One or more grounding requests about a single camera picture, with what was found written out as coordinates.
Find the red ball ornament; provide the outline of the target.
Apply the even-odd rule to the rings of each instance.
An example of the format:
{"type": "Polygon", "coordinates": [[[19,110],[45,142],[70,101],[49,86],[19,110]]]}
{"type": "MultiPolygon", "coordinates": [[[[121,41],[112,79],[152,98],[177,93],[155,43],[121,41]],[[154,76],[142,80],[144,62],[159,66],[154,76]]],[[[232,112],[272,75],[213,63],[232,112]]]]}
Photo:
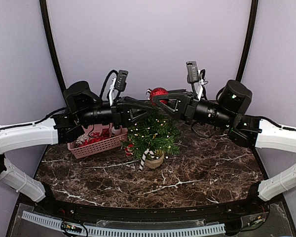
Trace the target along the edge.
{"type": "Polygon", "coordinates": [[[155,89],[152,89],[152,90],[148,90],[148,94],[149,94],[149,100],[151,101],[151,103],[156,106],[156,103],[153,102],[153,98],[155,96],[160,96],[160,95],[166,95],[168,94],[168,91],[162,87],[157,87],[155,89]]]}

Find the small green christmas tree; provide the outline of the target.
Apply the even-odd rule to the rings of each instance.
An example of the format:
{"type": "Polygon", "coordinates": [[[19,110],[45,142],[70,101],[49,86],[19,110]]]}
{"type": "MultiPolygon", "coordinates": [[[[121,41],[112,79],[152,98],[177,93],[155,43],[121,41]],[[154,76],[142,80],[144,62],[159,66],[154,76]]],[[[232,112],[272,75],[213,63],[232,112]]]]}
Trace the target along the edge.
{"type": "Polygon", "coordinates": [[[138,159],[142,158],[144,151],[150,149],[154,152],[154,157],[148,155],[147,159],[156,159],[160,153],[179,154],[180,148],[176,143],[180,136],[176,121],[160,109],[154,109],[151,115],[128,128],[122,147],[133,144],[133,155],[138,159]]]}

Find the red santa ornament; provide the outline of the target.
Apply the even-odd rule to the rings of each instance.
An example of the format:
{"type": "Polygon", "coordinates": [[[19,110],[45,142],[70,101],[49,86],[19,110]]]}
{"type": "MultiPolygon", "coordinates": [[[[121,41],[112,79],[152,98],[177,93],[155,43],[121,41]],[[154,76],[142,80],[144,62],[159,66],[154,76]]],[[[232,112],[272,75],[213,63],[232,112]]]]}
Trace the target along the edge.
{"type": "Polygon", "coordinates": [[[129,145],[127,145],[127,146],[124,148],[124,150],[125,150],[125,154],[126,154],[127,156],[132,156],[132,155],[134,154],[134,152],[133,152],[133,148],[134,148],[134,145],[133,145],[133,144],[129,144],[129,145]]]}

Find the red white candy cane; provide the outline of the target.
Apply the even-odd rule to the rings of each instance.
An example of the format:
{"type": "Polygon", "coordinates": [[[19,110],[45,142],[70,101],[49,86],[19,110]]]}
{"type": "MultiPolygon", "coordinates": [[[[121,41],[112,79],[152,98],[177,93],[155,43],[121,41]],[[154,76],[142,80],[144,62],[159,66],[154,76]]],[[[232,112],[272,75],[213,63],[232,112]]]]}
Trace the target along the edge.
{"type": "Polygon", "coordinates": [[[151,151],[150,149],[147,149],[146,151],[144,151],[144,153],[142,155],[142,158],[141,158],[140,165],[139,165],[139,170],[140,171],[143,170],[143,167],[145,165],[145,161],[146,161],[147,155],[152,155],[152,157],[154,157],[154,152],[151,151]]]}

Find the pink plastic basket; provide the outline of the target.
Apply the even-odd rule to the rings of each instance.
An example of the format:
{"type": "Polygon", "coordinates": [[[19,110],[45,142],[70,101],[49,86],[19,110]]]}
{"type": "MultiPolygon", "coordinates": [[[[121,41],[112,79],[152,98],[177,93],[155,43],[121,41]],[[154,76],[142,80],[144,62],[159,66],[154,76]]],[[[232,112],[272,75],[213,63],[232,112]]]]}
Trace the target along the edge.
{"type": "Polygon", "coordinates": [[[127,138],[127,128],[115,130],[112,123],[108,125],[90,125],[84,129],[88,140],[83,145],[76,146],[75,141],[68,143],[68,150],[76,159],[108,151],[122,145],[127,138]]]}

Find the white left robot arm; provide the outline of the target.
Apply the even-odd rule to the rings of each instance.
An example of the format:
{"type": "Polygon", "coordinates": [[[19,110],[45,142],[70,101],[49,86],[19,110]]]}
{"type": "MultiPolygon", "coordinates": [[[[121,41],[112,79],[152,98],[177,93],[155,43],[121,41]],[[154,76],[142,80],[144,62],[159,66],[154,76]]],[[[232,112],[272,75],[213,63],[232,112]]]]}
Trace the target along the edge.
{"type": "Polygon", "coordinates": [[[152,111],[147,102],[128,96],[112,103],[103,101],[86,81],[72,84],[63,96],[66,106],[41,120],[0,125],[0,182],[40,204],[49,215],[60,211],[51,188],[24,172],[19,163],[14,164],[12,155],[19,158],[24,150],[74,142],[90,125],[111,123],[115,128],[128,128],[152,111]]]}

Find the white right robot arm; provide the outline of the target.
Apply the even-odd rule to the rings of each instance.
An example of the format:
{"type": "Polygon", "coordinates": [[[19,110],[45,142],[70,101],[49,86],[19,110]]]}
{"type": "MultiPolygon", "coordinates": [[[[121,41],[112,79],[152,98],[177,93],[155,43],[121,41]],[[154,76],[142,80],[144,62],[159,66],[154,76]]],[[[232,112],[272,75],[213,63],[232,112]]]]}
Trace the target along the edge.
{"type": "Polygon", "coordinates": [[[186,90],[162,88],[149,93],[152,103],[174,119],[199,122],[220,128],[228,139],[243,148],[257,149],[270,175],[251,185],[242,210],[253,214],[261,201],[296,188],[296,127],[281,125],[263,116],[247,115],[252,92],[242,83],[229,80],[210,101],[186,90]]]}

